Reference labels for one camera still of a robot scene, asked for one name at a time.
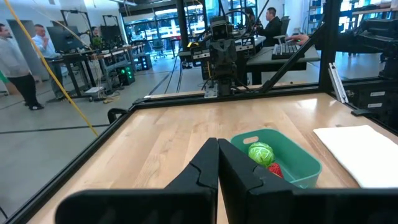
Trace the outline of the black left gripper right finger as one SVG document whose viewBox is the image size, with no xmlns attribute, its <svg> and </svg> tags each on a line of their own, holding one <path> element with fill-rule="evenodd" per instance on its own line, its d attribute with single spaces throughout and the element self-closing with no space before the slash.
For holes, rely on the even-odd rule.
<svg viewBox="0 0 398 224">
<path fill-rule="evenodd" d="M 229 224 L 398 224 L 398 189 L 301 189 L 218 144 Z"/>
</svg>

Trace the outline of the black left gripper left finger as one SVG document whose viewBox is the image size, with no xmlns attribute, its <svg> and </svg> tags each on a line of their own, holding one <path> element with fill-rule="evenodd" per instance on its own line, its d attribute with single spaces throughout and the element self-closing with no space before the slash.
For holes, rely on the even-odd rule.
<svg viewBox="0 0 398 224">
<path fill-rule="evenodd" d="M 83 190 L 57 207 L 56 224 L 216 224 L 219 144 L 209 138 L 162 189 Z"/>
</svg>

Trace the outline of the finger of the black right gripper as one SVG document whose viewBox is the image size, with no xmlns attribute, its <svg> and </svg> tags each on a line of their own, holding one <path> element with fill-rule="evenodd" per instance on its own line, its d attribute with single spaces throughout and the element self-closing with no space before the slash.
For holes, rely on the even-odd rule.
<svg viewBox="0 0 398 224">
<path fill-rule="evenodd" d="M 237 68 L 235 61 L 237 59 L 237 53 L 235 50 L 229 50 L 224 56 L 225 72 L 227 75 L 236 78 Z"/>
<path fill-rule="evenodd" d="M 223 59 L 224 53 L 223 51 L 217 49 L 211 49 L 211 61 L 213 64 L 213 76 L 218 77 L 223 73 Z"/>
</svg>

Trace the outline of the red strawberry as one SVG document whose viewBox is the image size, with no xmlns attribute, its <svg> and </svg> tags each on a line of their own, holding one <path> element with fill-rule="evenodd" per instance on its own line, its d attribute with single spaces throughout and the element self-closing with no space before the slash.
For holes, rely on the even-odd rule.
<svg viewBox="0 0 398 224">
<path fill-rule="evenodd" d="M 284 178 L 283 173 L 282 173 L 282 169 L 280 168 L 280 165 L 278 165 L 278 163 L 273 162 L 271 165 L 269 165 L 267 167 L 267 169 L 272 172 L 273 174 L 279 176 L 280 178 Z"/>
</svg>

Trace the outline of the green lettuce head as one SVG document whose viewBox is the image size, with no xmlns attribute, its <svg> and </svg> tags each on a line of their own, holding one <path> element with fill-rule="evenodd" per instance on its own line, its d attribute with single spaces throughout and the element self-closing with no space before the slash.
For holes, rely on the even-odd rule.
<svg viewBox="0 0 398 224">
<path fill-rule="evenodd" d="M 264 167 L 269 167 L 275 161 L 273 148 L 262 142 L 251 144 L 248 149 L 248 156 Z"/>
</svg>

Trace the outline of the teal plastic tupperware container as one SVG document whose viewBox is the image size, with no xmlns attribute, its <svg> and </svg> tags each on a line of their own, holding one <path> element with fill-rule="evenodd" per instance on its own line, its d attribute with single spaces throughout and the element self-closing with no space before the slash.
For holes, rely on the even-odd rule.
<svg viewBox="0 0 398 224">
<path fill-rule="evenodd" d="M 248 156 L 251 144 L 262 142 L 274 150 L 284 179 L 302 189 L 314 188 L 322 171 L 320 162 L 293 140 L 275 129 L 259 129 L 232 137 L 231 144 Z"/>
</svg>

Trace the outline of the grey office desk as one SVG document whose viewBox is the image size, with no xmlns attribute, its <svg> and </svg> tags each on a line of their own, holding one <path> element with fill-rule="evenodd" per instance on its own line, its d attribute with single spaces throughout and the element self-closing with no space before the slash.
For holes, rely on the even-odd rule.
<svg viewBox="0 0 398 224">
<path fill-rule="evenodd" d="M 273 47 L 262 48 L 255 56 L 251 57 L 246 64 L 248 85 L 262 85 L 271 79 L 285 63 L 288 58 L 272 59 Z M 310 47 L 304 57 L 298 58 L 288 71 L 277 82 L 278 85 L 296 85 L 304 83 L 315 83 L 318 78 L 320 54 L 314 47 Z"/>
</svg>

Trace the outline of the black keyboard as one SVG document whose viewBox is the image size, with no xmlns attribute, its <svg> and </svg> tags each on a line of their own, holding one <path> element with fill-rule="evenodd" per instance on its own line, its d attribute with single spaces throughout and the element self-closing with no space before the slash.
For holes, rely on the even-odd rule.
<svg viewBox="0 0 398 224">
<path fill-rule="evenodd" d="M 275 44 L 272 50 L 271 59 L 289 59 L 300 50 L 299 45 L 294 44 Z"/>
</svg>

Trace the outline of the grey office chair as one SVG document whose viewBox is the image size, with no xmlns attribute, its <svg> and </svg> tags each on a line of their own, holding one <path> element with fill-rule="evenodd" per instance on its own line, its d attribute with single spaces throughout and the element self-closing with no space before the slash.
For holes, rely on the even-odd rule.
<svg viewBox="0 0 398 224">
<path fill-rule="evenodd" d="M 284 16 L 281 19 L 281 22 L 282 22 L 282 26 L 281 26 L 280 36 L 276 37 L 276 39 L 278 40 L 279 44 L 284 43 L 285 42 L 285 38 L 287 37 L 287 28 L 288 28 L 289 22 L 290 22 L 289 16 Z"/>
</svg>

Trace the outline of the person's hand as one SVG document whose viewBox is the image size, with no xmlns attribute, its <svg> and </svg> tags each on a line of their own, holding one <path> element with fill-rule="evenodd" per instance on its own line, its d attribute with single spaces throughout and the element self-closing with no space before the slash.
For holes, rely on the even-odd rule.
<svg viewBox="0 0 398 224">
<path fill-rule="evenodd" d="M 295 42 L 297 45 L 303 45 L 310 39 L 310 37 L 306 34 L 297 34 L 286 37 L 285 39 L 286 41 Z"/>
</svg>

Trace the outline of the computer tower with green lights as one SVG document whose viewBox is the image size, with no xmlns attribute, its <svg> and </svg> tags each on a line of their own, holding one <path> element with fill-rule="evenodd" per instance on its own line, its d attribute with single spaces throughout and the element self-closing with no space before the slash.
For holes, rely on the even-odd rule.
<svg viewBox="0 0 398 224">
<path fill-rule="evenodd" d="M 122 84 L 122 86 L 128 86 L 136 81 L 131 65 L 119 67 L 116 69 L 116 72 L 118 74 L 119 82 Z"/>
</svg>

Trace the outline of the white folded cloth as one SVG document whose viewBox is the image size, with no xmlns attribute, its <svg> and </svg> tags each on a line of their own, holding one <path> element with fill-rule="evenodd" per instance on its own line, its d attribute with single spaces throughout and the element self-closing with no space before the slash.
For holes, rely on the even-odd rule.
<svg viewBox="0 0 398 224">
<path fill-rule="evenodd" d="M 398 188 L 398 144 L 368 125 L 313 132 L 362 188 Z"/>
</svg>

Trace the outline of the silver aluminium bar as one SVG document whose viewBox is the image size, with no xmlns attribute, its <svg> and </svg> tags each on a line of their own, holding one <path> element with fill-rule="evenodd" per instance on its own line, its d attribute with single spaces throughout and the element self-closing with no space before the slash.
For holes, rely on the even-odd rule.
<svg viewBox="0 0 398 224">
<path fill-rule="evenodd" d="M 345 88 L 343 86 L 343 83 L 341 81 L 337 67 L 334 62 L 328 64 L 328 72 L 331 79 L 331 84 L 335 92 L 336 99 L 341 103 L 349 103 Z"/>
</svg>

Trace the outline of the black desk monitor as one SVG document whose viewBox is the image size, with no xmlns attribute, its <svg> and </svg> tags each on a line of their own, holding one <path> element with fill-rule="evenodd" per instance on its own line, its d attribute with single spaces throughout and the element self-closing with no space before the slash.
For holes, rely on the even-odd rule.
<svg viewBox="0 0 398 224">
<path fill-rule="evenodd" d="M 62 26 L 47 27 L 47 31 L 55 51 L 58 53 L 67 53 L 84 46 L 69 30 Z"/>
</svg>

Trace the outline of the black machine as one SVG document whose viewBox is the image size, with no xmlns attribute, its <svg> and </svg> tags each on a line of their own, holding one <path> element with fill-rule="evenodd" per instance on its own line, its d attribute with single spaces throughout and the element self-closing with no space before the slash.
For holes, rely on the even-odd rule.
<svg viewBox="0 0 398 224">
<path fill-rule="evenodd" d="M 398 19 L 366 19 L 356 28 L 339 33 L 337 52 L 352 54 L 380 53 L 385 63 L 381 78 L 398 80 Z"/>
</svg>

